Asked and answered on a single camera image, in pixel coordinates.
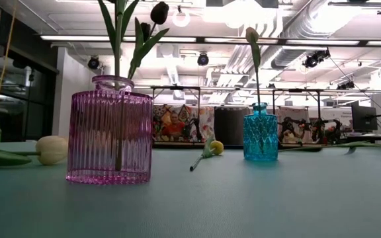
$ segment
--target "dark purple tulip bud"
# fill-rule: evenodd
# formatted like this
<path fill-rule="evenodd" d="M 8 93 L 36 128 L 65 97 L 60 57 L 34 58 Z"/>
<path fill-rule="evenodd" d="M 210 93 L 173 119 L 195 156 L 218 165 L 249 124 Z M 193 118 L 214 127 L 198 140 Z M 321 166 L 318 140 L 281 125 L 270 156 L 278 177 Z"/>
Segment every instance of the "dark purple tulip bud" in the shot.
<path fill-rule="evenodd" d="M 142 33 L 144 34 L 144 42 L 149 39 L 149 32 L 151 31 L 151 25 L 148 23 L 141 23 L 140 28 L 142 29 Z"/>
<path fill-rule="evenodd" d="M 156 24 L 164 24 L 169 14 L 169 6 L 164 2 L 159 2 L 151 11 L 151 20 Z"/>

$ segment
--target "ceiling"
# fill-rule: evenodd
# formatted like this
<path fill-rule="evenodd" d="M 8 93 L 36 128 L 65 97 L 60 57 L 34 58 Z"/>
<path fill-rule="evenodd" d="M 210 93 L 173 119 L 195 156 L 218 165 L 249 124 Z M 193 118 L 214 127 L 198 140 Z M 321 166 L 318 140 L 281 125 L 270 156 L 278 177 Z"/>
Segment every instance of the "ceiling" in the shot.
<path fill-rule="evenodd" d="M 312 2 L 316 1 L 327 2 L 331 0 L 313 0 Z M 309 1 L 279 0 L 282 5 L 277 11 L 261 8 L 252 11 L 250 11 L 250 9 L 243 9 L 243 11 L 245 11 L 244 13 L 243 11 L 239 11 L 241 9 L 238 9 L 236 5 L 229 7 L 229 11 L 231 12 L 226 17 L 224 15 L 214 14 L 216 11 L 219 11 L 219 8 L 206 7 L 208 2 L 205 0 L 172 0 L 166 2 L 170 5 L 169 18 L 164 25 L 159 26 L 156 30 L 170 28 L 167 34 L 168 36 L 241 36 L 245 27 L 248 25 L 253 26 L 254 22 L 249 22 L 249 24 L 244 24 L 239 28 L 231 28 L 230 26 L 241 24 L 240 19 L 253 14 L 256 16 L 257 22 L 262 23 L 259 24 L 258 28 L 258 30 L 262 32 L 261 36 L 276 37 L 279 36 L 283 27 L 286 28 L 286 23 Z M 0 6 L 8 12 L 13 10 L 13 3 L 14 0 L 0 0 Z M 151 22 L 149 13 L 156 3 L 157 2 L 152 1 L 139 3 L 133 17 L 138 17 L 140 22 Z M 186 27 L 179 27 L 173 22 L 178 5 L 181 5 L 182 10 L 188 12 L 190 15 L 190 22 Z M 40 34 L 106 35 L 105 24 L 99 6 L 90 0 L 19 0 L 17 7 L 17 18 Z M 108 9 L 113 12 L 113 5 L 108 4 Z M 381 39 L 381 15 L 376 14 L 377 10 L 378 8 L 357 8 L 357 13 L 349 18 L 347 22 L 343 22 L 343 26 L 334 30 L 333 34 L 329 34 L 328 37 L 336 39 Z M 316 26 L 319 27 L 319 31 L 322 31 L 322 28 L 327 28 L 328 24 L 338 21 L 342 18 L 342 15 L 346 14 L 346 10 L 339 11 L 340 10 L 336 10 L 333 12 L 333 14 L 323 22 L 317 21 L 312 24 L 316 24 Z M 299 17 L 309 17 L 309 15 L 306 14 L 307 12 L 302 11 Z M 181 21 L 183 19 L 184 17 L 179 14 L 177 20 Z M 126 35 L 134 35 L 132 20 L 127 28 Z M 86 63 L 90 56 L 98 55 L 103 64 L 107 66 L 107 69 L 113 65 L 112 51 L 110 45 L 107 43 L 67 42 L 56 44 L 68 47 L 69 53 L 83 63 Z M 122 67 L 128 67 L 128 61 L 130 61 L 133 55 L 133 49 L 133 44 L 123 43 Z M 135 74 L 133 78 L 135 84 L 170 84 L 171 81 L 167 76 L 167 69 L 173 67 L 177 70 L 179 84 L 181 85 L 212 87 L 215 86 L 213 83 L 218 81 L 217 87 L 255 87 L 255 84 L 252 83 L 253 74 L 251 72 L 253 71 L 251 70 L 253 67 L 242 66 L 251 59 L 248 48 L 218 44 L 176 44 L 175 50 L 179 53 L 179 58 L 172 66 L 171 61 L 160 56 L 159 51 L 157 53 L 157 48 L 154 48 L 145 57 L 141 68 L 139 68 Z M 348 75 L 353 74 L 353 80 L 360 88 L 367 88 L 371 75 L 381 68 L 381 48 L 333 47 L 330 48 L 329 51 L 333 61 L 327 59 L 317 67 L 308 71 L 301 66 L 302 61 L 305 59 L 304 55 L 293 59 L 292 63 L 286 66 L 285 71 L 261 70 L 260 78 L 263 82 L 262 87 L 266 87 L 269 83 L 274 83 L 277 88 L 326 88 L 330 87 L 330 82 L 334 82 L 339 78 L 345 79 L 343 75 L 344 72 Z M 207 66 L 198 66 L 196 61 L 199 52 L 207 52 L 210 58 L 210 63 Z M 267 52 L 268 50 L 265 50 L 265 54 L 263 53 L 262 57 L 267 57 Z M 305 54 L 309 53 L 312 53 L 312 51 L 307 50 Z M 240 57 L 239 59 L 233 60 L 232 56 L 236 54 L 239 54 Z M 223 73 L 228 69 L 228 73 L 238 72 L 243 76 L 240 78 L 230 74 L 220 76 L 221 72 L 212 73 L 214 69 L 223 69 L 223 71 L 221 71 Z M 207 78 L 209 78 L 208 82 L 210 82 L 210 85 L 206 85 Z"/>

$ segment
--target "vase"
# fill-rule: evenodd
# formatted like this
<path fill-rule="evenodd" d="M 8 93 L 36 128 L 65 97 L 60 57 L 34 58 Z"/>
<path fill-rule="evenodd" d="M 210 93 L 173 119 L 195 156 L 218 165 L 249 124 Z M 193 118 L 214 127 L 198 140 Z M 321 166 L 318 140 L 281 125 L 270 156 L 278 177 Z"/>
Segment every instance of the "vase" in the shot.
<path fill-rule="evenodd" d="M 253 114 L 243 119 L 243 155 L 250 161 L 276 161 L 277 117 L 267 114 L 267 104 L 253 104 Z"/>
<path fill-rule="evenodd" d="M 131 80 L 92 78 L 94 91 L 71 98 L 66 179 L 138 184 L 151 177 L 152 97 L 131 92 Z"/>

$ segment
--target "teal table surface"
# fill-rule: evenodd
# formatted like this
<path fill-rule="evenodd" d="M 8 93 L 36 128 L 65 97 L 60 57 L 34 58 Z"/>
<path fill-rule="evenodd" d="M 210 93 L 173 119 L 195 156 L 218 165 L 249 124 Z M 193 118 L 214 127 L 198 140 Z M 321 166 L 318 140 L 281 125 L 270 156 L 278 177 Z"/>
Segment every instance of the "teal table surface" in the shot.
<path fill-rule="evenodd" d="M 22 151 L 33 143 L 0 145 Z M 283 152 L 154 149 L 147 184 L 65 180 L 66 163 L 0 168 L 0 237 L 381 237 L 381 148 Z"/>

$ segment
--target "white ceiling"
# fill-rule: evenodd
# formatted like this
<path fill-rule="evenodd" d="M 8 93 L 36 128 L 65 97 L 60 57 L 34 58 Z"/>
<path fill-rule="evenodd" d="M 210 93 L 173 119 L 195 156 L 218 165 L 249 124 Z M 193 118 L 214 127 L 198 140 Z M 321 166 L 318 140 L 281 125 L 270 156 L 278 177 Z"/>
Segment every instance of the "white ceiling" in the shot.
<path fill-rule="evenodd" d="M 100 14 L 97 4 L 90 4 L 88 0 L 19 0 L 18 19 L 29 25 L 41 34 L 96 34 L 105 35 L 105 25 L 102 15 Z M 283 21 L 286 22 L 292 15 L 307 2 L 308 0 L 293 0 L 293 8 L 282 10 Z M 0 0 L 0 6 L 6 11 L 13 10 L 14 0 Z M 178 27 L 173 23 L 173 13 L 176 11 L 178 4 L 167 1 L 171 6 L 169 18 L 167 22 L 160 26 L 162 28 L 170 28 L 169 36 L 239 36 L 243 27 L 233 29 L 228 27 L 224 22 L 212 23 L 204 21 L 204 14 L 207 8 L 205 0 L 186 0 L 180 1 L 183 10 L 191 12 L 190 23 L 186 27 Z M 139 3 L 135 10 L 134 17 L 138 17 L 141 22 L 151 22 L 149 13 L 153 2 L 145 1 Z M 343 28 L 339 29 L 332 35 L 332 38 L 381 38 L 381 15 L 376 14 L 377 9 L 363 10 L 361 14 L 354 17 Z M 134 35 L 133 21 L 127 29 L 127 35 Z M 67 45 L 71 54 L 78 59 L 87 61 L 90 55 L 100 55 L 101 61 L 105 65 L 112 63 L 112 53 L 109 44 L 105 43 L 82 43 Z M 125 58 L 132 55 L 133 44 L 123 44 L 123 55 Z M 180 44 L 180 50 L 195 50 L 197 52 L 208 52 L 210 57 L 210 65 L 212 67 L 223 67 L 227 64 L 230 56 L 235 50 L 235 46 L 222 45 L 200 45 L 200 44 Z M 381 61 L 381 48 L 330 48 L 331 56 L 340 66 L 342 71 L 350 74 L 360 67 L 358 61 L 362 61 L 362 67 L 375 65 Z M 195 75 L 205 77 L 209 67 L 199 67 L 196 63 L 197 57 L 187 55 L 186 59 L 177 64 L 177 71 L 180 75 Z M 328 82 L 343 76 L 342 72 L 336 68 L 333 62 L 326 60 L 314 69 L 305 73 L 300 70 L 300 61 L 295 66 L 296 71 L 283 71 L 278 77 L 281 78 L 276 87 L 296 87 L 304 85 L 306 81 L 312 87 L 320 87 L 327 85 Z M 136 77 L 140 83 L 145 83 L 145 79 L 160 79 L 162 75 L 166 75 L 165 64 L 161 60 L 157 60 L 155 51 L 150 53 L 139 68 Z M 360 83 L 368 82 L 370 75 L 357 75 L 355 80 Z"/>

